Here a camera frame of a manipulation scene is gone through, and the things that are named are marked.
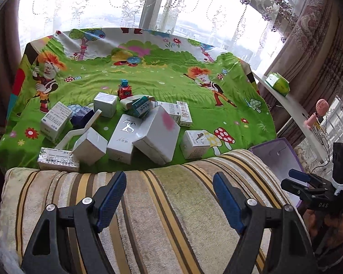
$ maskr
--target blue gripper pad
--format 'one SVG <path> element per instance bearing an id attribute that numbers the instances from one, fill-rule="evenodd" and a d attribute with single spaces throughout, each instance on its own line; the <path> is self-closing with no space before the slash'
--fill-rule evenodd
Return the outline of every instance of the blue gripper pad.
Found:
<path id="1" fill-rule="evenodd" d="M 216 173 L 213 178 L 213 186 L 216 193 L 216 196 L 219 200 L 220 206 L 225 213 L 225 216 L 229 222 L 229 225 L 235 229 L 239 234 L 242 234 L 245 225 L 243 224 L 241 220 L 241 208 L 239 204 L 235 201 L 233 195 L 231 194 L 230 190 L 237 189 L 237 193 L 241 193 L 241 190 L 239 190 L 236 187 L 233 187 L 225 178 L 226 183 L 221 177 L 220 172 Z"/>
<path id="2" fill-rule="evenodd" d="M 117 209 L 118 204 L 123 196 L 123 193 L 126 190 L 126 174 L 124 172 L 120 172 L 119 174 L 116 173 L 114 176 L 117 175 L 118 178 L 115 178 L 112 187 L 109 189 L 109 192 L 107 193 L 107 195 L 104 198 L 104 201 L 101 203 L 99 207 L 98 221 L 95 225 L 98 229 L 98 232 L 101 232 L 104 228 L 109 226 L 110 221 L 112 220 L 112 217 L 115 213 L 115 210 Z"/>
<path id="3" fill-rule="evenodd" d="M 291 178 L 300 180 L 302 182 L 310 182 L 310 176 L 307 175 L 306 173 L 302 173 L 300 171 L 297 171 L 295 169 L 291 169 L 290 171 L 288 171 L 288 176 L 290 176 Z"/>

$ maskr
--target orange hair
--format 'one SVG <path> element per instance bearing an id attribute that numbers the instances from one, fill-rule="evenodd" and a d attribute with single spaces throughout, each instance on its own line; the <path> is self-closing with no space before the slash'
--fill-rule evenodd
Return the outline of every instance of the orange hair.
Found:
<path id="1" fill-rule="evenodd" d="M 49 62 L 61 70 L 66 70 L 66 65 L 59 60 L 59 57 L 49 51 L 40 53 L 37 57 L 39 63 Z"/>
<path id="2" fill-rule="evenodd" d="M 192 79 L 196 79 L 198 75 L 202 74 L 210 74 L 211 71 L 207 68 L 200 68 L 200 67 L 190 67 L 188 68 L 188 77 Z"/>

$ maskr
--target pink handheld fan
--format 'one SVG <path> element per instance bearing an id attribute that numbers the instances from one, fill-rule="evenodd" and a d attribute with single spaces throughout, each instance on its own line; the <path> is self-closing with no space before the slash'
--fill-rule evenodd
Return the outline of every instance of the pink handheld fan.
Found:
<path id="1" fill-rule="evenodd" d="M 311 127 L 316 122 L 316 119 L 319 116 L 324 116 L 328 112 L 328 102 L 326 102 L 324 99 L 320 99 L 316 103 L 315 110 L 316 111 L 309 117 L 309 119 L 307 121 L 304 121 L 304 125 L 306 125 L 309 128 L 309 130 L 311 130 Z"/>

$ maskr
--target white plastic handle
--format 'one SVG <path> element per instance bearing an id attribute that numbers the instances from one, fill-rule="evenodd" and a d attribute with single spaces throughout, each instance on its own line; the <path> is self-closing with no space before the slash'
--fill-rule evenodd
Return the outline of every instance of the white plastic handle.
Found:
<path id="1" fill-rule="evenodd" d="M 84 134 L 87 130 L 89 130 L 89 128 L 92 126 L 92 124 L 96 121 L 96 119 L 100 116 L 101 113 L 102 111 L 98 109 L 91 117 L 91 119 L 86 123 L 85 128 L 69 131 L 65 135 L 65 137 L 59 142 L 59 144 L 56 145 L 55 149 L 64 149 L 67 143 L 70 142 L 72 137 Z"/>

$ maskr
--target cartoon character with orange hair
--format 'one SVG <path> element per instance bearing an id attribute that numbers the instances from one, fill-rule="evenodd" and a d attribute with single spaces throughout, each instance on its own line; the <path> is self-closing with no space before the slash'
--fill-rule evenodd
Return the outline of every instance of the cartoon character with orange hair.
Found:
<path id="1" fill-rule="evenodd" d="M 39 64 L 44 65 L 43 76 L 40 76 Z M 37 94 L 33 98 L 39 97 L 40 99 L 40 111 L 43 113 L 48 112 L 48 103 L 50 99 L 48 98 L 50 92 L 55 91 L 59 85 L 55 80 L 55 76 L 60 70 L 66 70 L 64 63 L 59 61 L 59 58 L 49 52 L 44 51 L 40 53 L 37 57 L 37 66 L 33 69 L 33 79 L 37 80 L 35 88 L 37 89 Z"/>
<path id="2" fill-rule="evenodd" d="M 200 68 L 200 67 L 190 67 L 188 68 L 188 73 L 184 75 L 189 77 L 190 79 L 194 80 L 200 87 L 205 87 L 211 90 L 214 93 L 214 97 L 216 100 L 216 107 L 223 106 L 223 103 L 220 101 L 220 97 L 231 104 L 232 106 L 236 107 L 234 103 L 232 103 L 224 94 L 221 87 L 209 80 L 209 74 L 211 71 L 207 68 Z"/>

